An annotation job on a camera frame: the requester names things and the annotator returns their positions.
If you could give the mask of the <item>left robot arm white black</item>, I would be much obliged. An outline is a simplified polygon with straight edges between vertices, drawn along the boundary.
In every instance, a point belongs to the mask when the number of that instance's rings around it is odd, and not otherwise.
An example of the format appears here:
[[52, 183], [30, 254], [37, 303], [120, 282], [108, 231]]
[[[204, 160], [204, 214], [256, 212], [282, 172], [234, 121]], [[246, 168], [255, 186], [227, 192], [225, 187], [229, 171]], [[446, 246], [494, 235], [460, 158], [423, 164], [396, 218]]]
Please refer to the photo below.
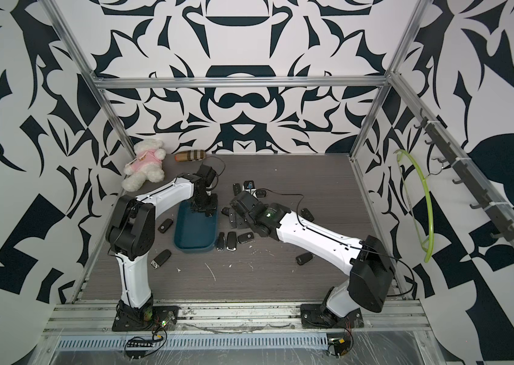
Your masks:
[[122, 283], [121, 301], [135, 310], [150, 306], [152, 292], [147, 257], [156, 235], [156, 220], [179, 208], [174, 245], [182, 252], [208, 252], [217, 241], [217, 194], [211, 193], [215, 173], [181, 174], [168, 184], [139, 196], [119, 198], [106, 229]]

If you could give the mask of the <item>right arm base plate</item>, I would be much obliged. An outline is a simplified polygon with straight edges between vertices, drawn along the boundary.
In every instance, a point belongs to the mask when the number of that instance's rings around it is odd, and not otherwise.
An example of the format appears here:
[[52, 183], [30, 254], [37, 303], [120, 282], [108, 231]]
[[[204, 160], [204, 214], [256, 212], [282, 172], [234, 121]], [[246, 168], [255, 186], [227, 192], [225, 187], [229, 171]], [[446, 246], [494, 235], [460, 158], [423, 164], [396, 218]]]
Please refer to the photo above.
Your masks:
[[361, 329], [365, 326], [360, 309], [345, 317], [338, 317], [327, 309], [322, 310], [321, 304], [301, 304], [299, 310], [302, 327], [306, 329]]

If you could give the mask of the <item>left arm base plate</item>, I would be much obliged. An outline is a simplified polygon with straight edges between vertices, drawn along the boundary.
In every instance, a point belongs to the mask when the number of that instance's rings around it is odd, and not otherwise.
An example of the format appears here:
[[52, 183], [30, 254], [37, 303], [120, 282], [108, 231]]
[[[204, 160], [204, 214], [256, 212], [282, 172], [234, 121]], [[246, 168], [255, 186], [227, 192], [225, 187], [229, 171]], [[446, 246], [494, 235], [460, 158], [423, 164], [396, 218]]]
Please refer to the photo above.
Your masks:
[[134, 309], [119, 303], [112, 324], [113, 332], [159, 332], [177, 323], [178, 306], [147, 306]]

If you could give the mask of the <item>teal plastic storage box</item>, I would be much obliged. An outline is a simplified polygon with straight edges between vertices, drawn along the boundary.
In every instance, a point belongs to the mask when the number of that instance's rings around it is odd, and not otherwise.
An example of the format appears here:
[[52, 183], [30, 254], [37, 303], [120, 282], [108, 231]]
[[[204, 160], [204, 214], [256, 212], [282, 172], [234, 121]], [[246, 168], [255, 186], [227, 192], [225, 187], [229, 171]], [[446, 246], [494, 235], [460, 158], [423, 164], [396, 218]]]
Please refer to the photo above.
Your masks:
[[209, 252], [218, 237], [218, 218], [193, 212], [189, 201], [181, 202], [176, 220], [174, 245], [183, 253]]

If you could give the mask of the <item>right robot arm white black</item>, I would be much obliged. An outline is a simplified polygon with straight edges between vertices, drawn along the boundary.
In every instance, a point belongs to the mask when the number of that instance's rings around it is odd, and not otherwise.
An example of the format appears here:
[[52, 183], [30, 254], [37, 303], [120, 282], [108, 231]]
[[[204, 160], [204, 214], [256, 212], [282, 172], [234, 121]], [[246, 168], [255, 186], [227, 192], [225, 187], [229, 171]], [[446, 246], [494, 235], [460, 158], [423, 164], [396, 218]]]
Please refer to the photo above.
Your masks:
[[363, 308], [380, 313], [395, 278], [392, 257], [378, 238], [347, 237], [307, 221], [278, 203], [265, 204], [242, 191], [230, 203], [252, 231], [311, 252], [340, 269], [348, 279], [330, 290], [325, 310], [344, 318]]

